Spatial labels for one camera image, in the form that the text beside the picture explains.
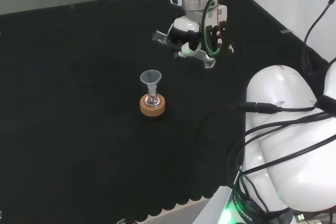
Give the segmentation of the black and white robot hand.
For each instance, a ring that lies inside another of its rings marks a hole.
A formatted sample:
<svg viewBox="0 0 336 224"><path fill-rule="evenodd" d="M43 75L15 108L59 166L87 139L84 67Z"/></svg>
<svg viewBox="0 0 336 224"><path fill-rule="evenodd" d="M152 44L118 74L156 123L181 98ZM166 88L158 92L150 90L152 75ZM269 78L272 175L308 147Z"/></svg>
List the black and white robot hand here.
<svg viewBox="0 0 336 224"><path fill-rule="evenodd" d="M168 41L173 44L175 55L180 58L194 57L201 49L202 35L200 25L181 16L174 20L168 30Z"/></svg>

